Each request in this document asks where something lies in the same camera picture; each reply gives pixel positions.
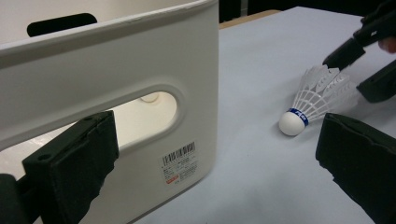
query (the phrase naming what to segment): white plastic crate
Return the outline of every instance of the white plastic crate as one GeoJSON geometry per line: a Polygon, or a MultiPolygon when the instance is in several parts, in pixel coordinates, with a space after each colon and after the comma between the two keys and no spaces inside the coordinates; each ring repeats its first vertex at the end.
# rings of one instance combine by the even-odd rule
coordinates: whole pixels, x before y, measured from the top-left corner
{"type": "MultiPolygon", "coordinates": [[[[0,28],[0,150],[8,148],[8,156],[23,150],[23,141],[51,138],[48,132],[64,125],[160,92],[156,106],[139,108],[139,115],[125,108],[148,107],[144,102],[115,109],[120,158],[82,223],[127,223],[210,171],[217,144],[217,1],[1,1],[0,28]],[[32,22],[79,13],[97,23],[34,37],[26,32],[32,22]],[[142,128],[163,114],[168,121],[161,128],[142,128]],[[135,117],[135,126],[125,125],[135,117]],[[139,128],[147,134],[129,134],[139,128]],[[192,145],[185,167],[163,160],[192,145]],[[165,176],[165,169],[175,175],[165,176]]],[[[0,160],[9,159],[4,152],[0,160]]]]}

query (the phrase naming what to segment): shuttlecock cork base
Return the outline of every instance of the shuttlecock cork base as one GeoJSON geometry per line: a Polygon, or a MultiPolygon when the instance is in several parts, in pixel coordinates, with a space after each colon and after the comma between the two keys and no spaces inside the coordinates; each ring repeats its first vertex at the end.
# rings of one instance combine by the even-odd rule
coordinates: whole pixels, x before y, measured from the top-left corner
{"type": "Polygon", "coordinates": [[[338,68],[314,66],[302,76],[292,107],[279,120],[279,129],[286,135],[297,135],[309,122],[341,109],[356,94],[356,85],[338,68]]]}

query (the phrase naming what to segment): sticker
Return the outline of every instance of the sticker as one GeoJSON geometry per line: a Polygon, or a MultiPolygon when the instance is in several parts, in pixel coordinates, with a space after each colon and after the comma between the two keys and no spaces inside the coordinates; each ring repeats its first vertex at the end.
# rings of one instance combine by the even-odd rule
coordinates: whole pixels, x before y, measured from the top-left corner
{"type": "Polygon", "coordinates": [[[175,186],[195,174],[198,157],[192,142],[160,158],[166,186],[175,186]]]}

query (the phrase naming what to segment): table surface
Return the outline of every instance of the table surface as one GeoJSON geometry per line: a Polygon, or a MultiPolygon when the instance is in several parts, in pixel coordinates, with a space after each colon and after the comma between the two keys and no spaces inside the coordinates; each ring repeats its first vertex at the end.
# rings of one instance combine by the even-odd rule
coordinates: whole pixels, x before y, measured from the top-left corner
{"type": "MultiPolygon", "coordinates": [[[[296,7],[220,30],[217,163],[136,223],[374,223],[316,161],[321,121],[296,137],[277,128],[303,72],[360,28],[359,17],[296,7]]],[[[357,83],[395,58],[366,51],[344,70],[357,83]]],[[[360,98],[345,114],[395,137],[395,112],[395,98],[360,98]]]]}

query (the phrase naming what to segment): shuttlecock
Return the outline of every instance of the shuttlecock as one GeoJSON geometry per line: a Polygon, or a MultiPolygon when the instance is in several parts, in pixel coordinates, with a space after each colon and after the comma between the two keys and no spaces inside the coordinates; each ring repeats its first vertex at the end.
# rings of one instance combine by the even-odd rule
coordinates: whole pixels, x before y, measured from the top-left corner
{"type": "Polygon", "coordinates": [[[297,135],[309,122],[353,102],[356,94],[356,85],[338,68],[314,66],[302,76],[292,107],[279,120],[279,129],[287,135],[297,135]]]}

